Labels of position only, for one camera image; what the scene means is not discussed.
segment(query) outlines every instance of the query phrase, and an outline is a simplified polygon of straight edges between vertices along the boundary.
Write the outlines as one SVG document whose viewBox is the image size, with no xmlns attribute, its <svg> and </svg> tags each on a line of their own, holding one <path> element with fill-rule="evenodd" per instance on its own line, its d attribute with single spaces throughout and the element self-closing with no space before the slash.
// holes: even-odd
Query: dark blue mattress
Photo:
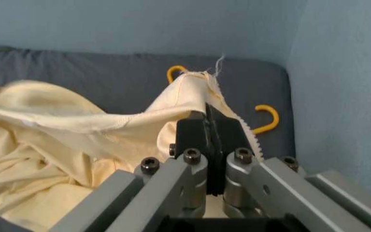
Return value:
<svg viewBox="0 0 371 232">
<path fill-rule="evenodd" d="M 183 65 L 214 73 L 218 57 L 173 55 L 103 55 L 37 51 L 0 46 L 0 85 L 14 80 L 45 81 L 71 89 L 108 113 L 143 111 L 168 85 L 166 71 Z M 258 135 L 265 158 L 294 156 L 290 83 L 284 68 L 256 59 L 226 58 L 218 77 L 226 102 L 251 128 L 272 121 L 258 104 L 273 106 L 278 127 Z M 0 219 L 0 231 L 14 226 Z"/>
</svg>

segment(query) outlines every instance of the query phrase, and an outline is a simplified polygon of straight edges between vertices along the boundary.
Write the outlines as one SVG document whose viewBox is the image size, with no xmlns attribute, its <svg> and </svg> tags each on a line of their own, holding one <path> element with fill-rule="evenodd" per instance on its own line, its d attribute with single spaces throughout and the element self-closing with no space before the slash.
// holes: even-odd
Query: yellow fabric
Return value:
<svg viewBox="0 0 371 232">
<path fill-rule="evenodd" d="M 106 114 L 48 83 L 0 87 L 0 216 L 33 231 L 49 229 L 116 169 L 133 171 L 147 156 L 167 159 L 176 121 L 205 112 L 206 102 L 241 120 L 206 72 L 184 73 L 134 115 Z"/>
</svg>

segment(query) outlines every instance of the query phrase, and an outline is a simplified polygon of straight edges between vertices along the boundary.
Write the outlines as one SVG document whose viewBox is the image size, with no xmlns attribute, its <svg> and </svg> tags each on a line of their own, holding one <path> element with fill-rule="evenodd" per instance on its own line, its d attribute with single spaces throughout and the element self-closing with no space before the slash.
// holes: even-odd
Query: wrinkled cloth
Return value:
<svg viewBox="0 0 371 232">
<path fill-rule="evenodd" d="M 206 103 L 240 120 L 262 160 L 256 138 L 207 72 L 182 74 L 133 115 L 107 114 L 48 83 L 0 87 L 0 216 L 33 231 L 48 230 L 115 170 L 132 172 L 148 156 L 166 160 L 176 122 L 191 111 L 205 113 Z"/>
</svg>

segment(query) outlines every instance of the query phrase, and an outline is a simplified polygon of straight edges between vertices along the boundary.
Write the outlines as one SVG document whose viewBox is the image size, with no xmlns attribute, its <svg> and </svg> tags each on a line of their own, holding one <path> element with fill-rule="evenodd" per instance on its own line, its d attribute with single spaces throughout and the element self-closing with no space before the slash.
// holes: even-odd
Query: screw head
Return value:
<svg viewBox="0 0 371 232">
<path fill-rule="evenodd" d="M 160 168 L 160 161 L 154 157 L 147 157 L 141 161 L 141 171 L 147 175 L 153 175 Z"/>
<path fill-rule="evenodd" d="M 197 148 L 188 148 L 183 153 L 183 159 L 188 164 L 198 164 L 201 160 L 201 152 Z"/>
<path fill-rule="evenodd" d="M 234 159 L 242 164 L 249 164 L 252 162 L 253 153 L 251 150 L 239 147 L 234 151 Z"/>
<path fill-rule="evenodd" d="M 170 156 L 175 156 L 175 144 L 170 144 Z"/>
<path fill-rule="evenodd" d="M 293 171 L 297 172 L 299 170 L 299 162 L 297 162 L 297 159 L 291 156 L 284 156 L 282 157 L 282 161 Z"/>
</svg>

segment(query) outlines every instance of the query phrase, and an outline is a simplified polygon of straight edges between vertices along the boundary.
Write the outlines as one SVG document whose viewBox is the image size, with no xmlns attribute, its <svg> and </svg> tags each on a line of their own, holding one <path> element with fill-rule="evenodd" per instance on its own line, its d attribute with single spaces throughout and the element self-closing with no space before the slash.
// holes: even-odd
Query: yellow hanger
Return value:
<svg viewBox="0 0 371 232">
<path fill-rule="evenodd" d="M 181 66 L 181 65 L 174 65 L 171 68 L 169 68 L 167 70 L 167 80 L 169 84 L 171 84 L 174 81 L 174 79 L 172 78 L 172 73 L 174 71 L 187 72 L 188 70 L 184 66 Z"/>
<path fill-rule="evenodd" d="M 273 122 L 271 122 L 270 124 L 266 126 L 262 126 L 262 127 L 252 130 L 253 134 L 260 134 L 266 131 L 273 130 L 275 127 L 277 127 L 277 125 L 279 124 L 280 118 L 279 118 L 279 114 L 273 107 L 269 105 L 258 105 L 256 106 L 255 110 L 256 111 L 260 111 L 260 110 L 268 111 L 271 115 L 273 115 Z"/>
</svg>

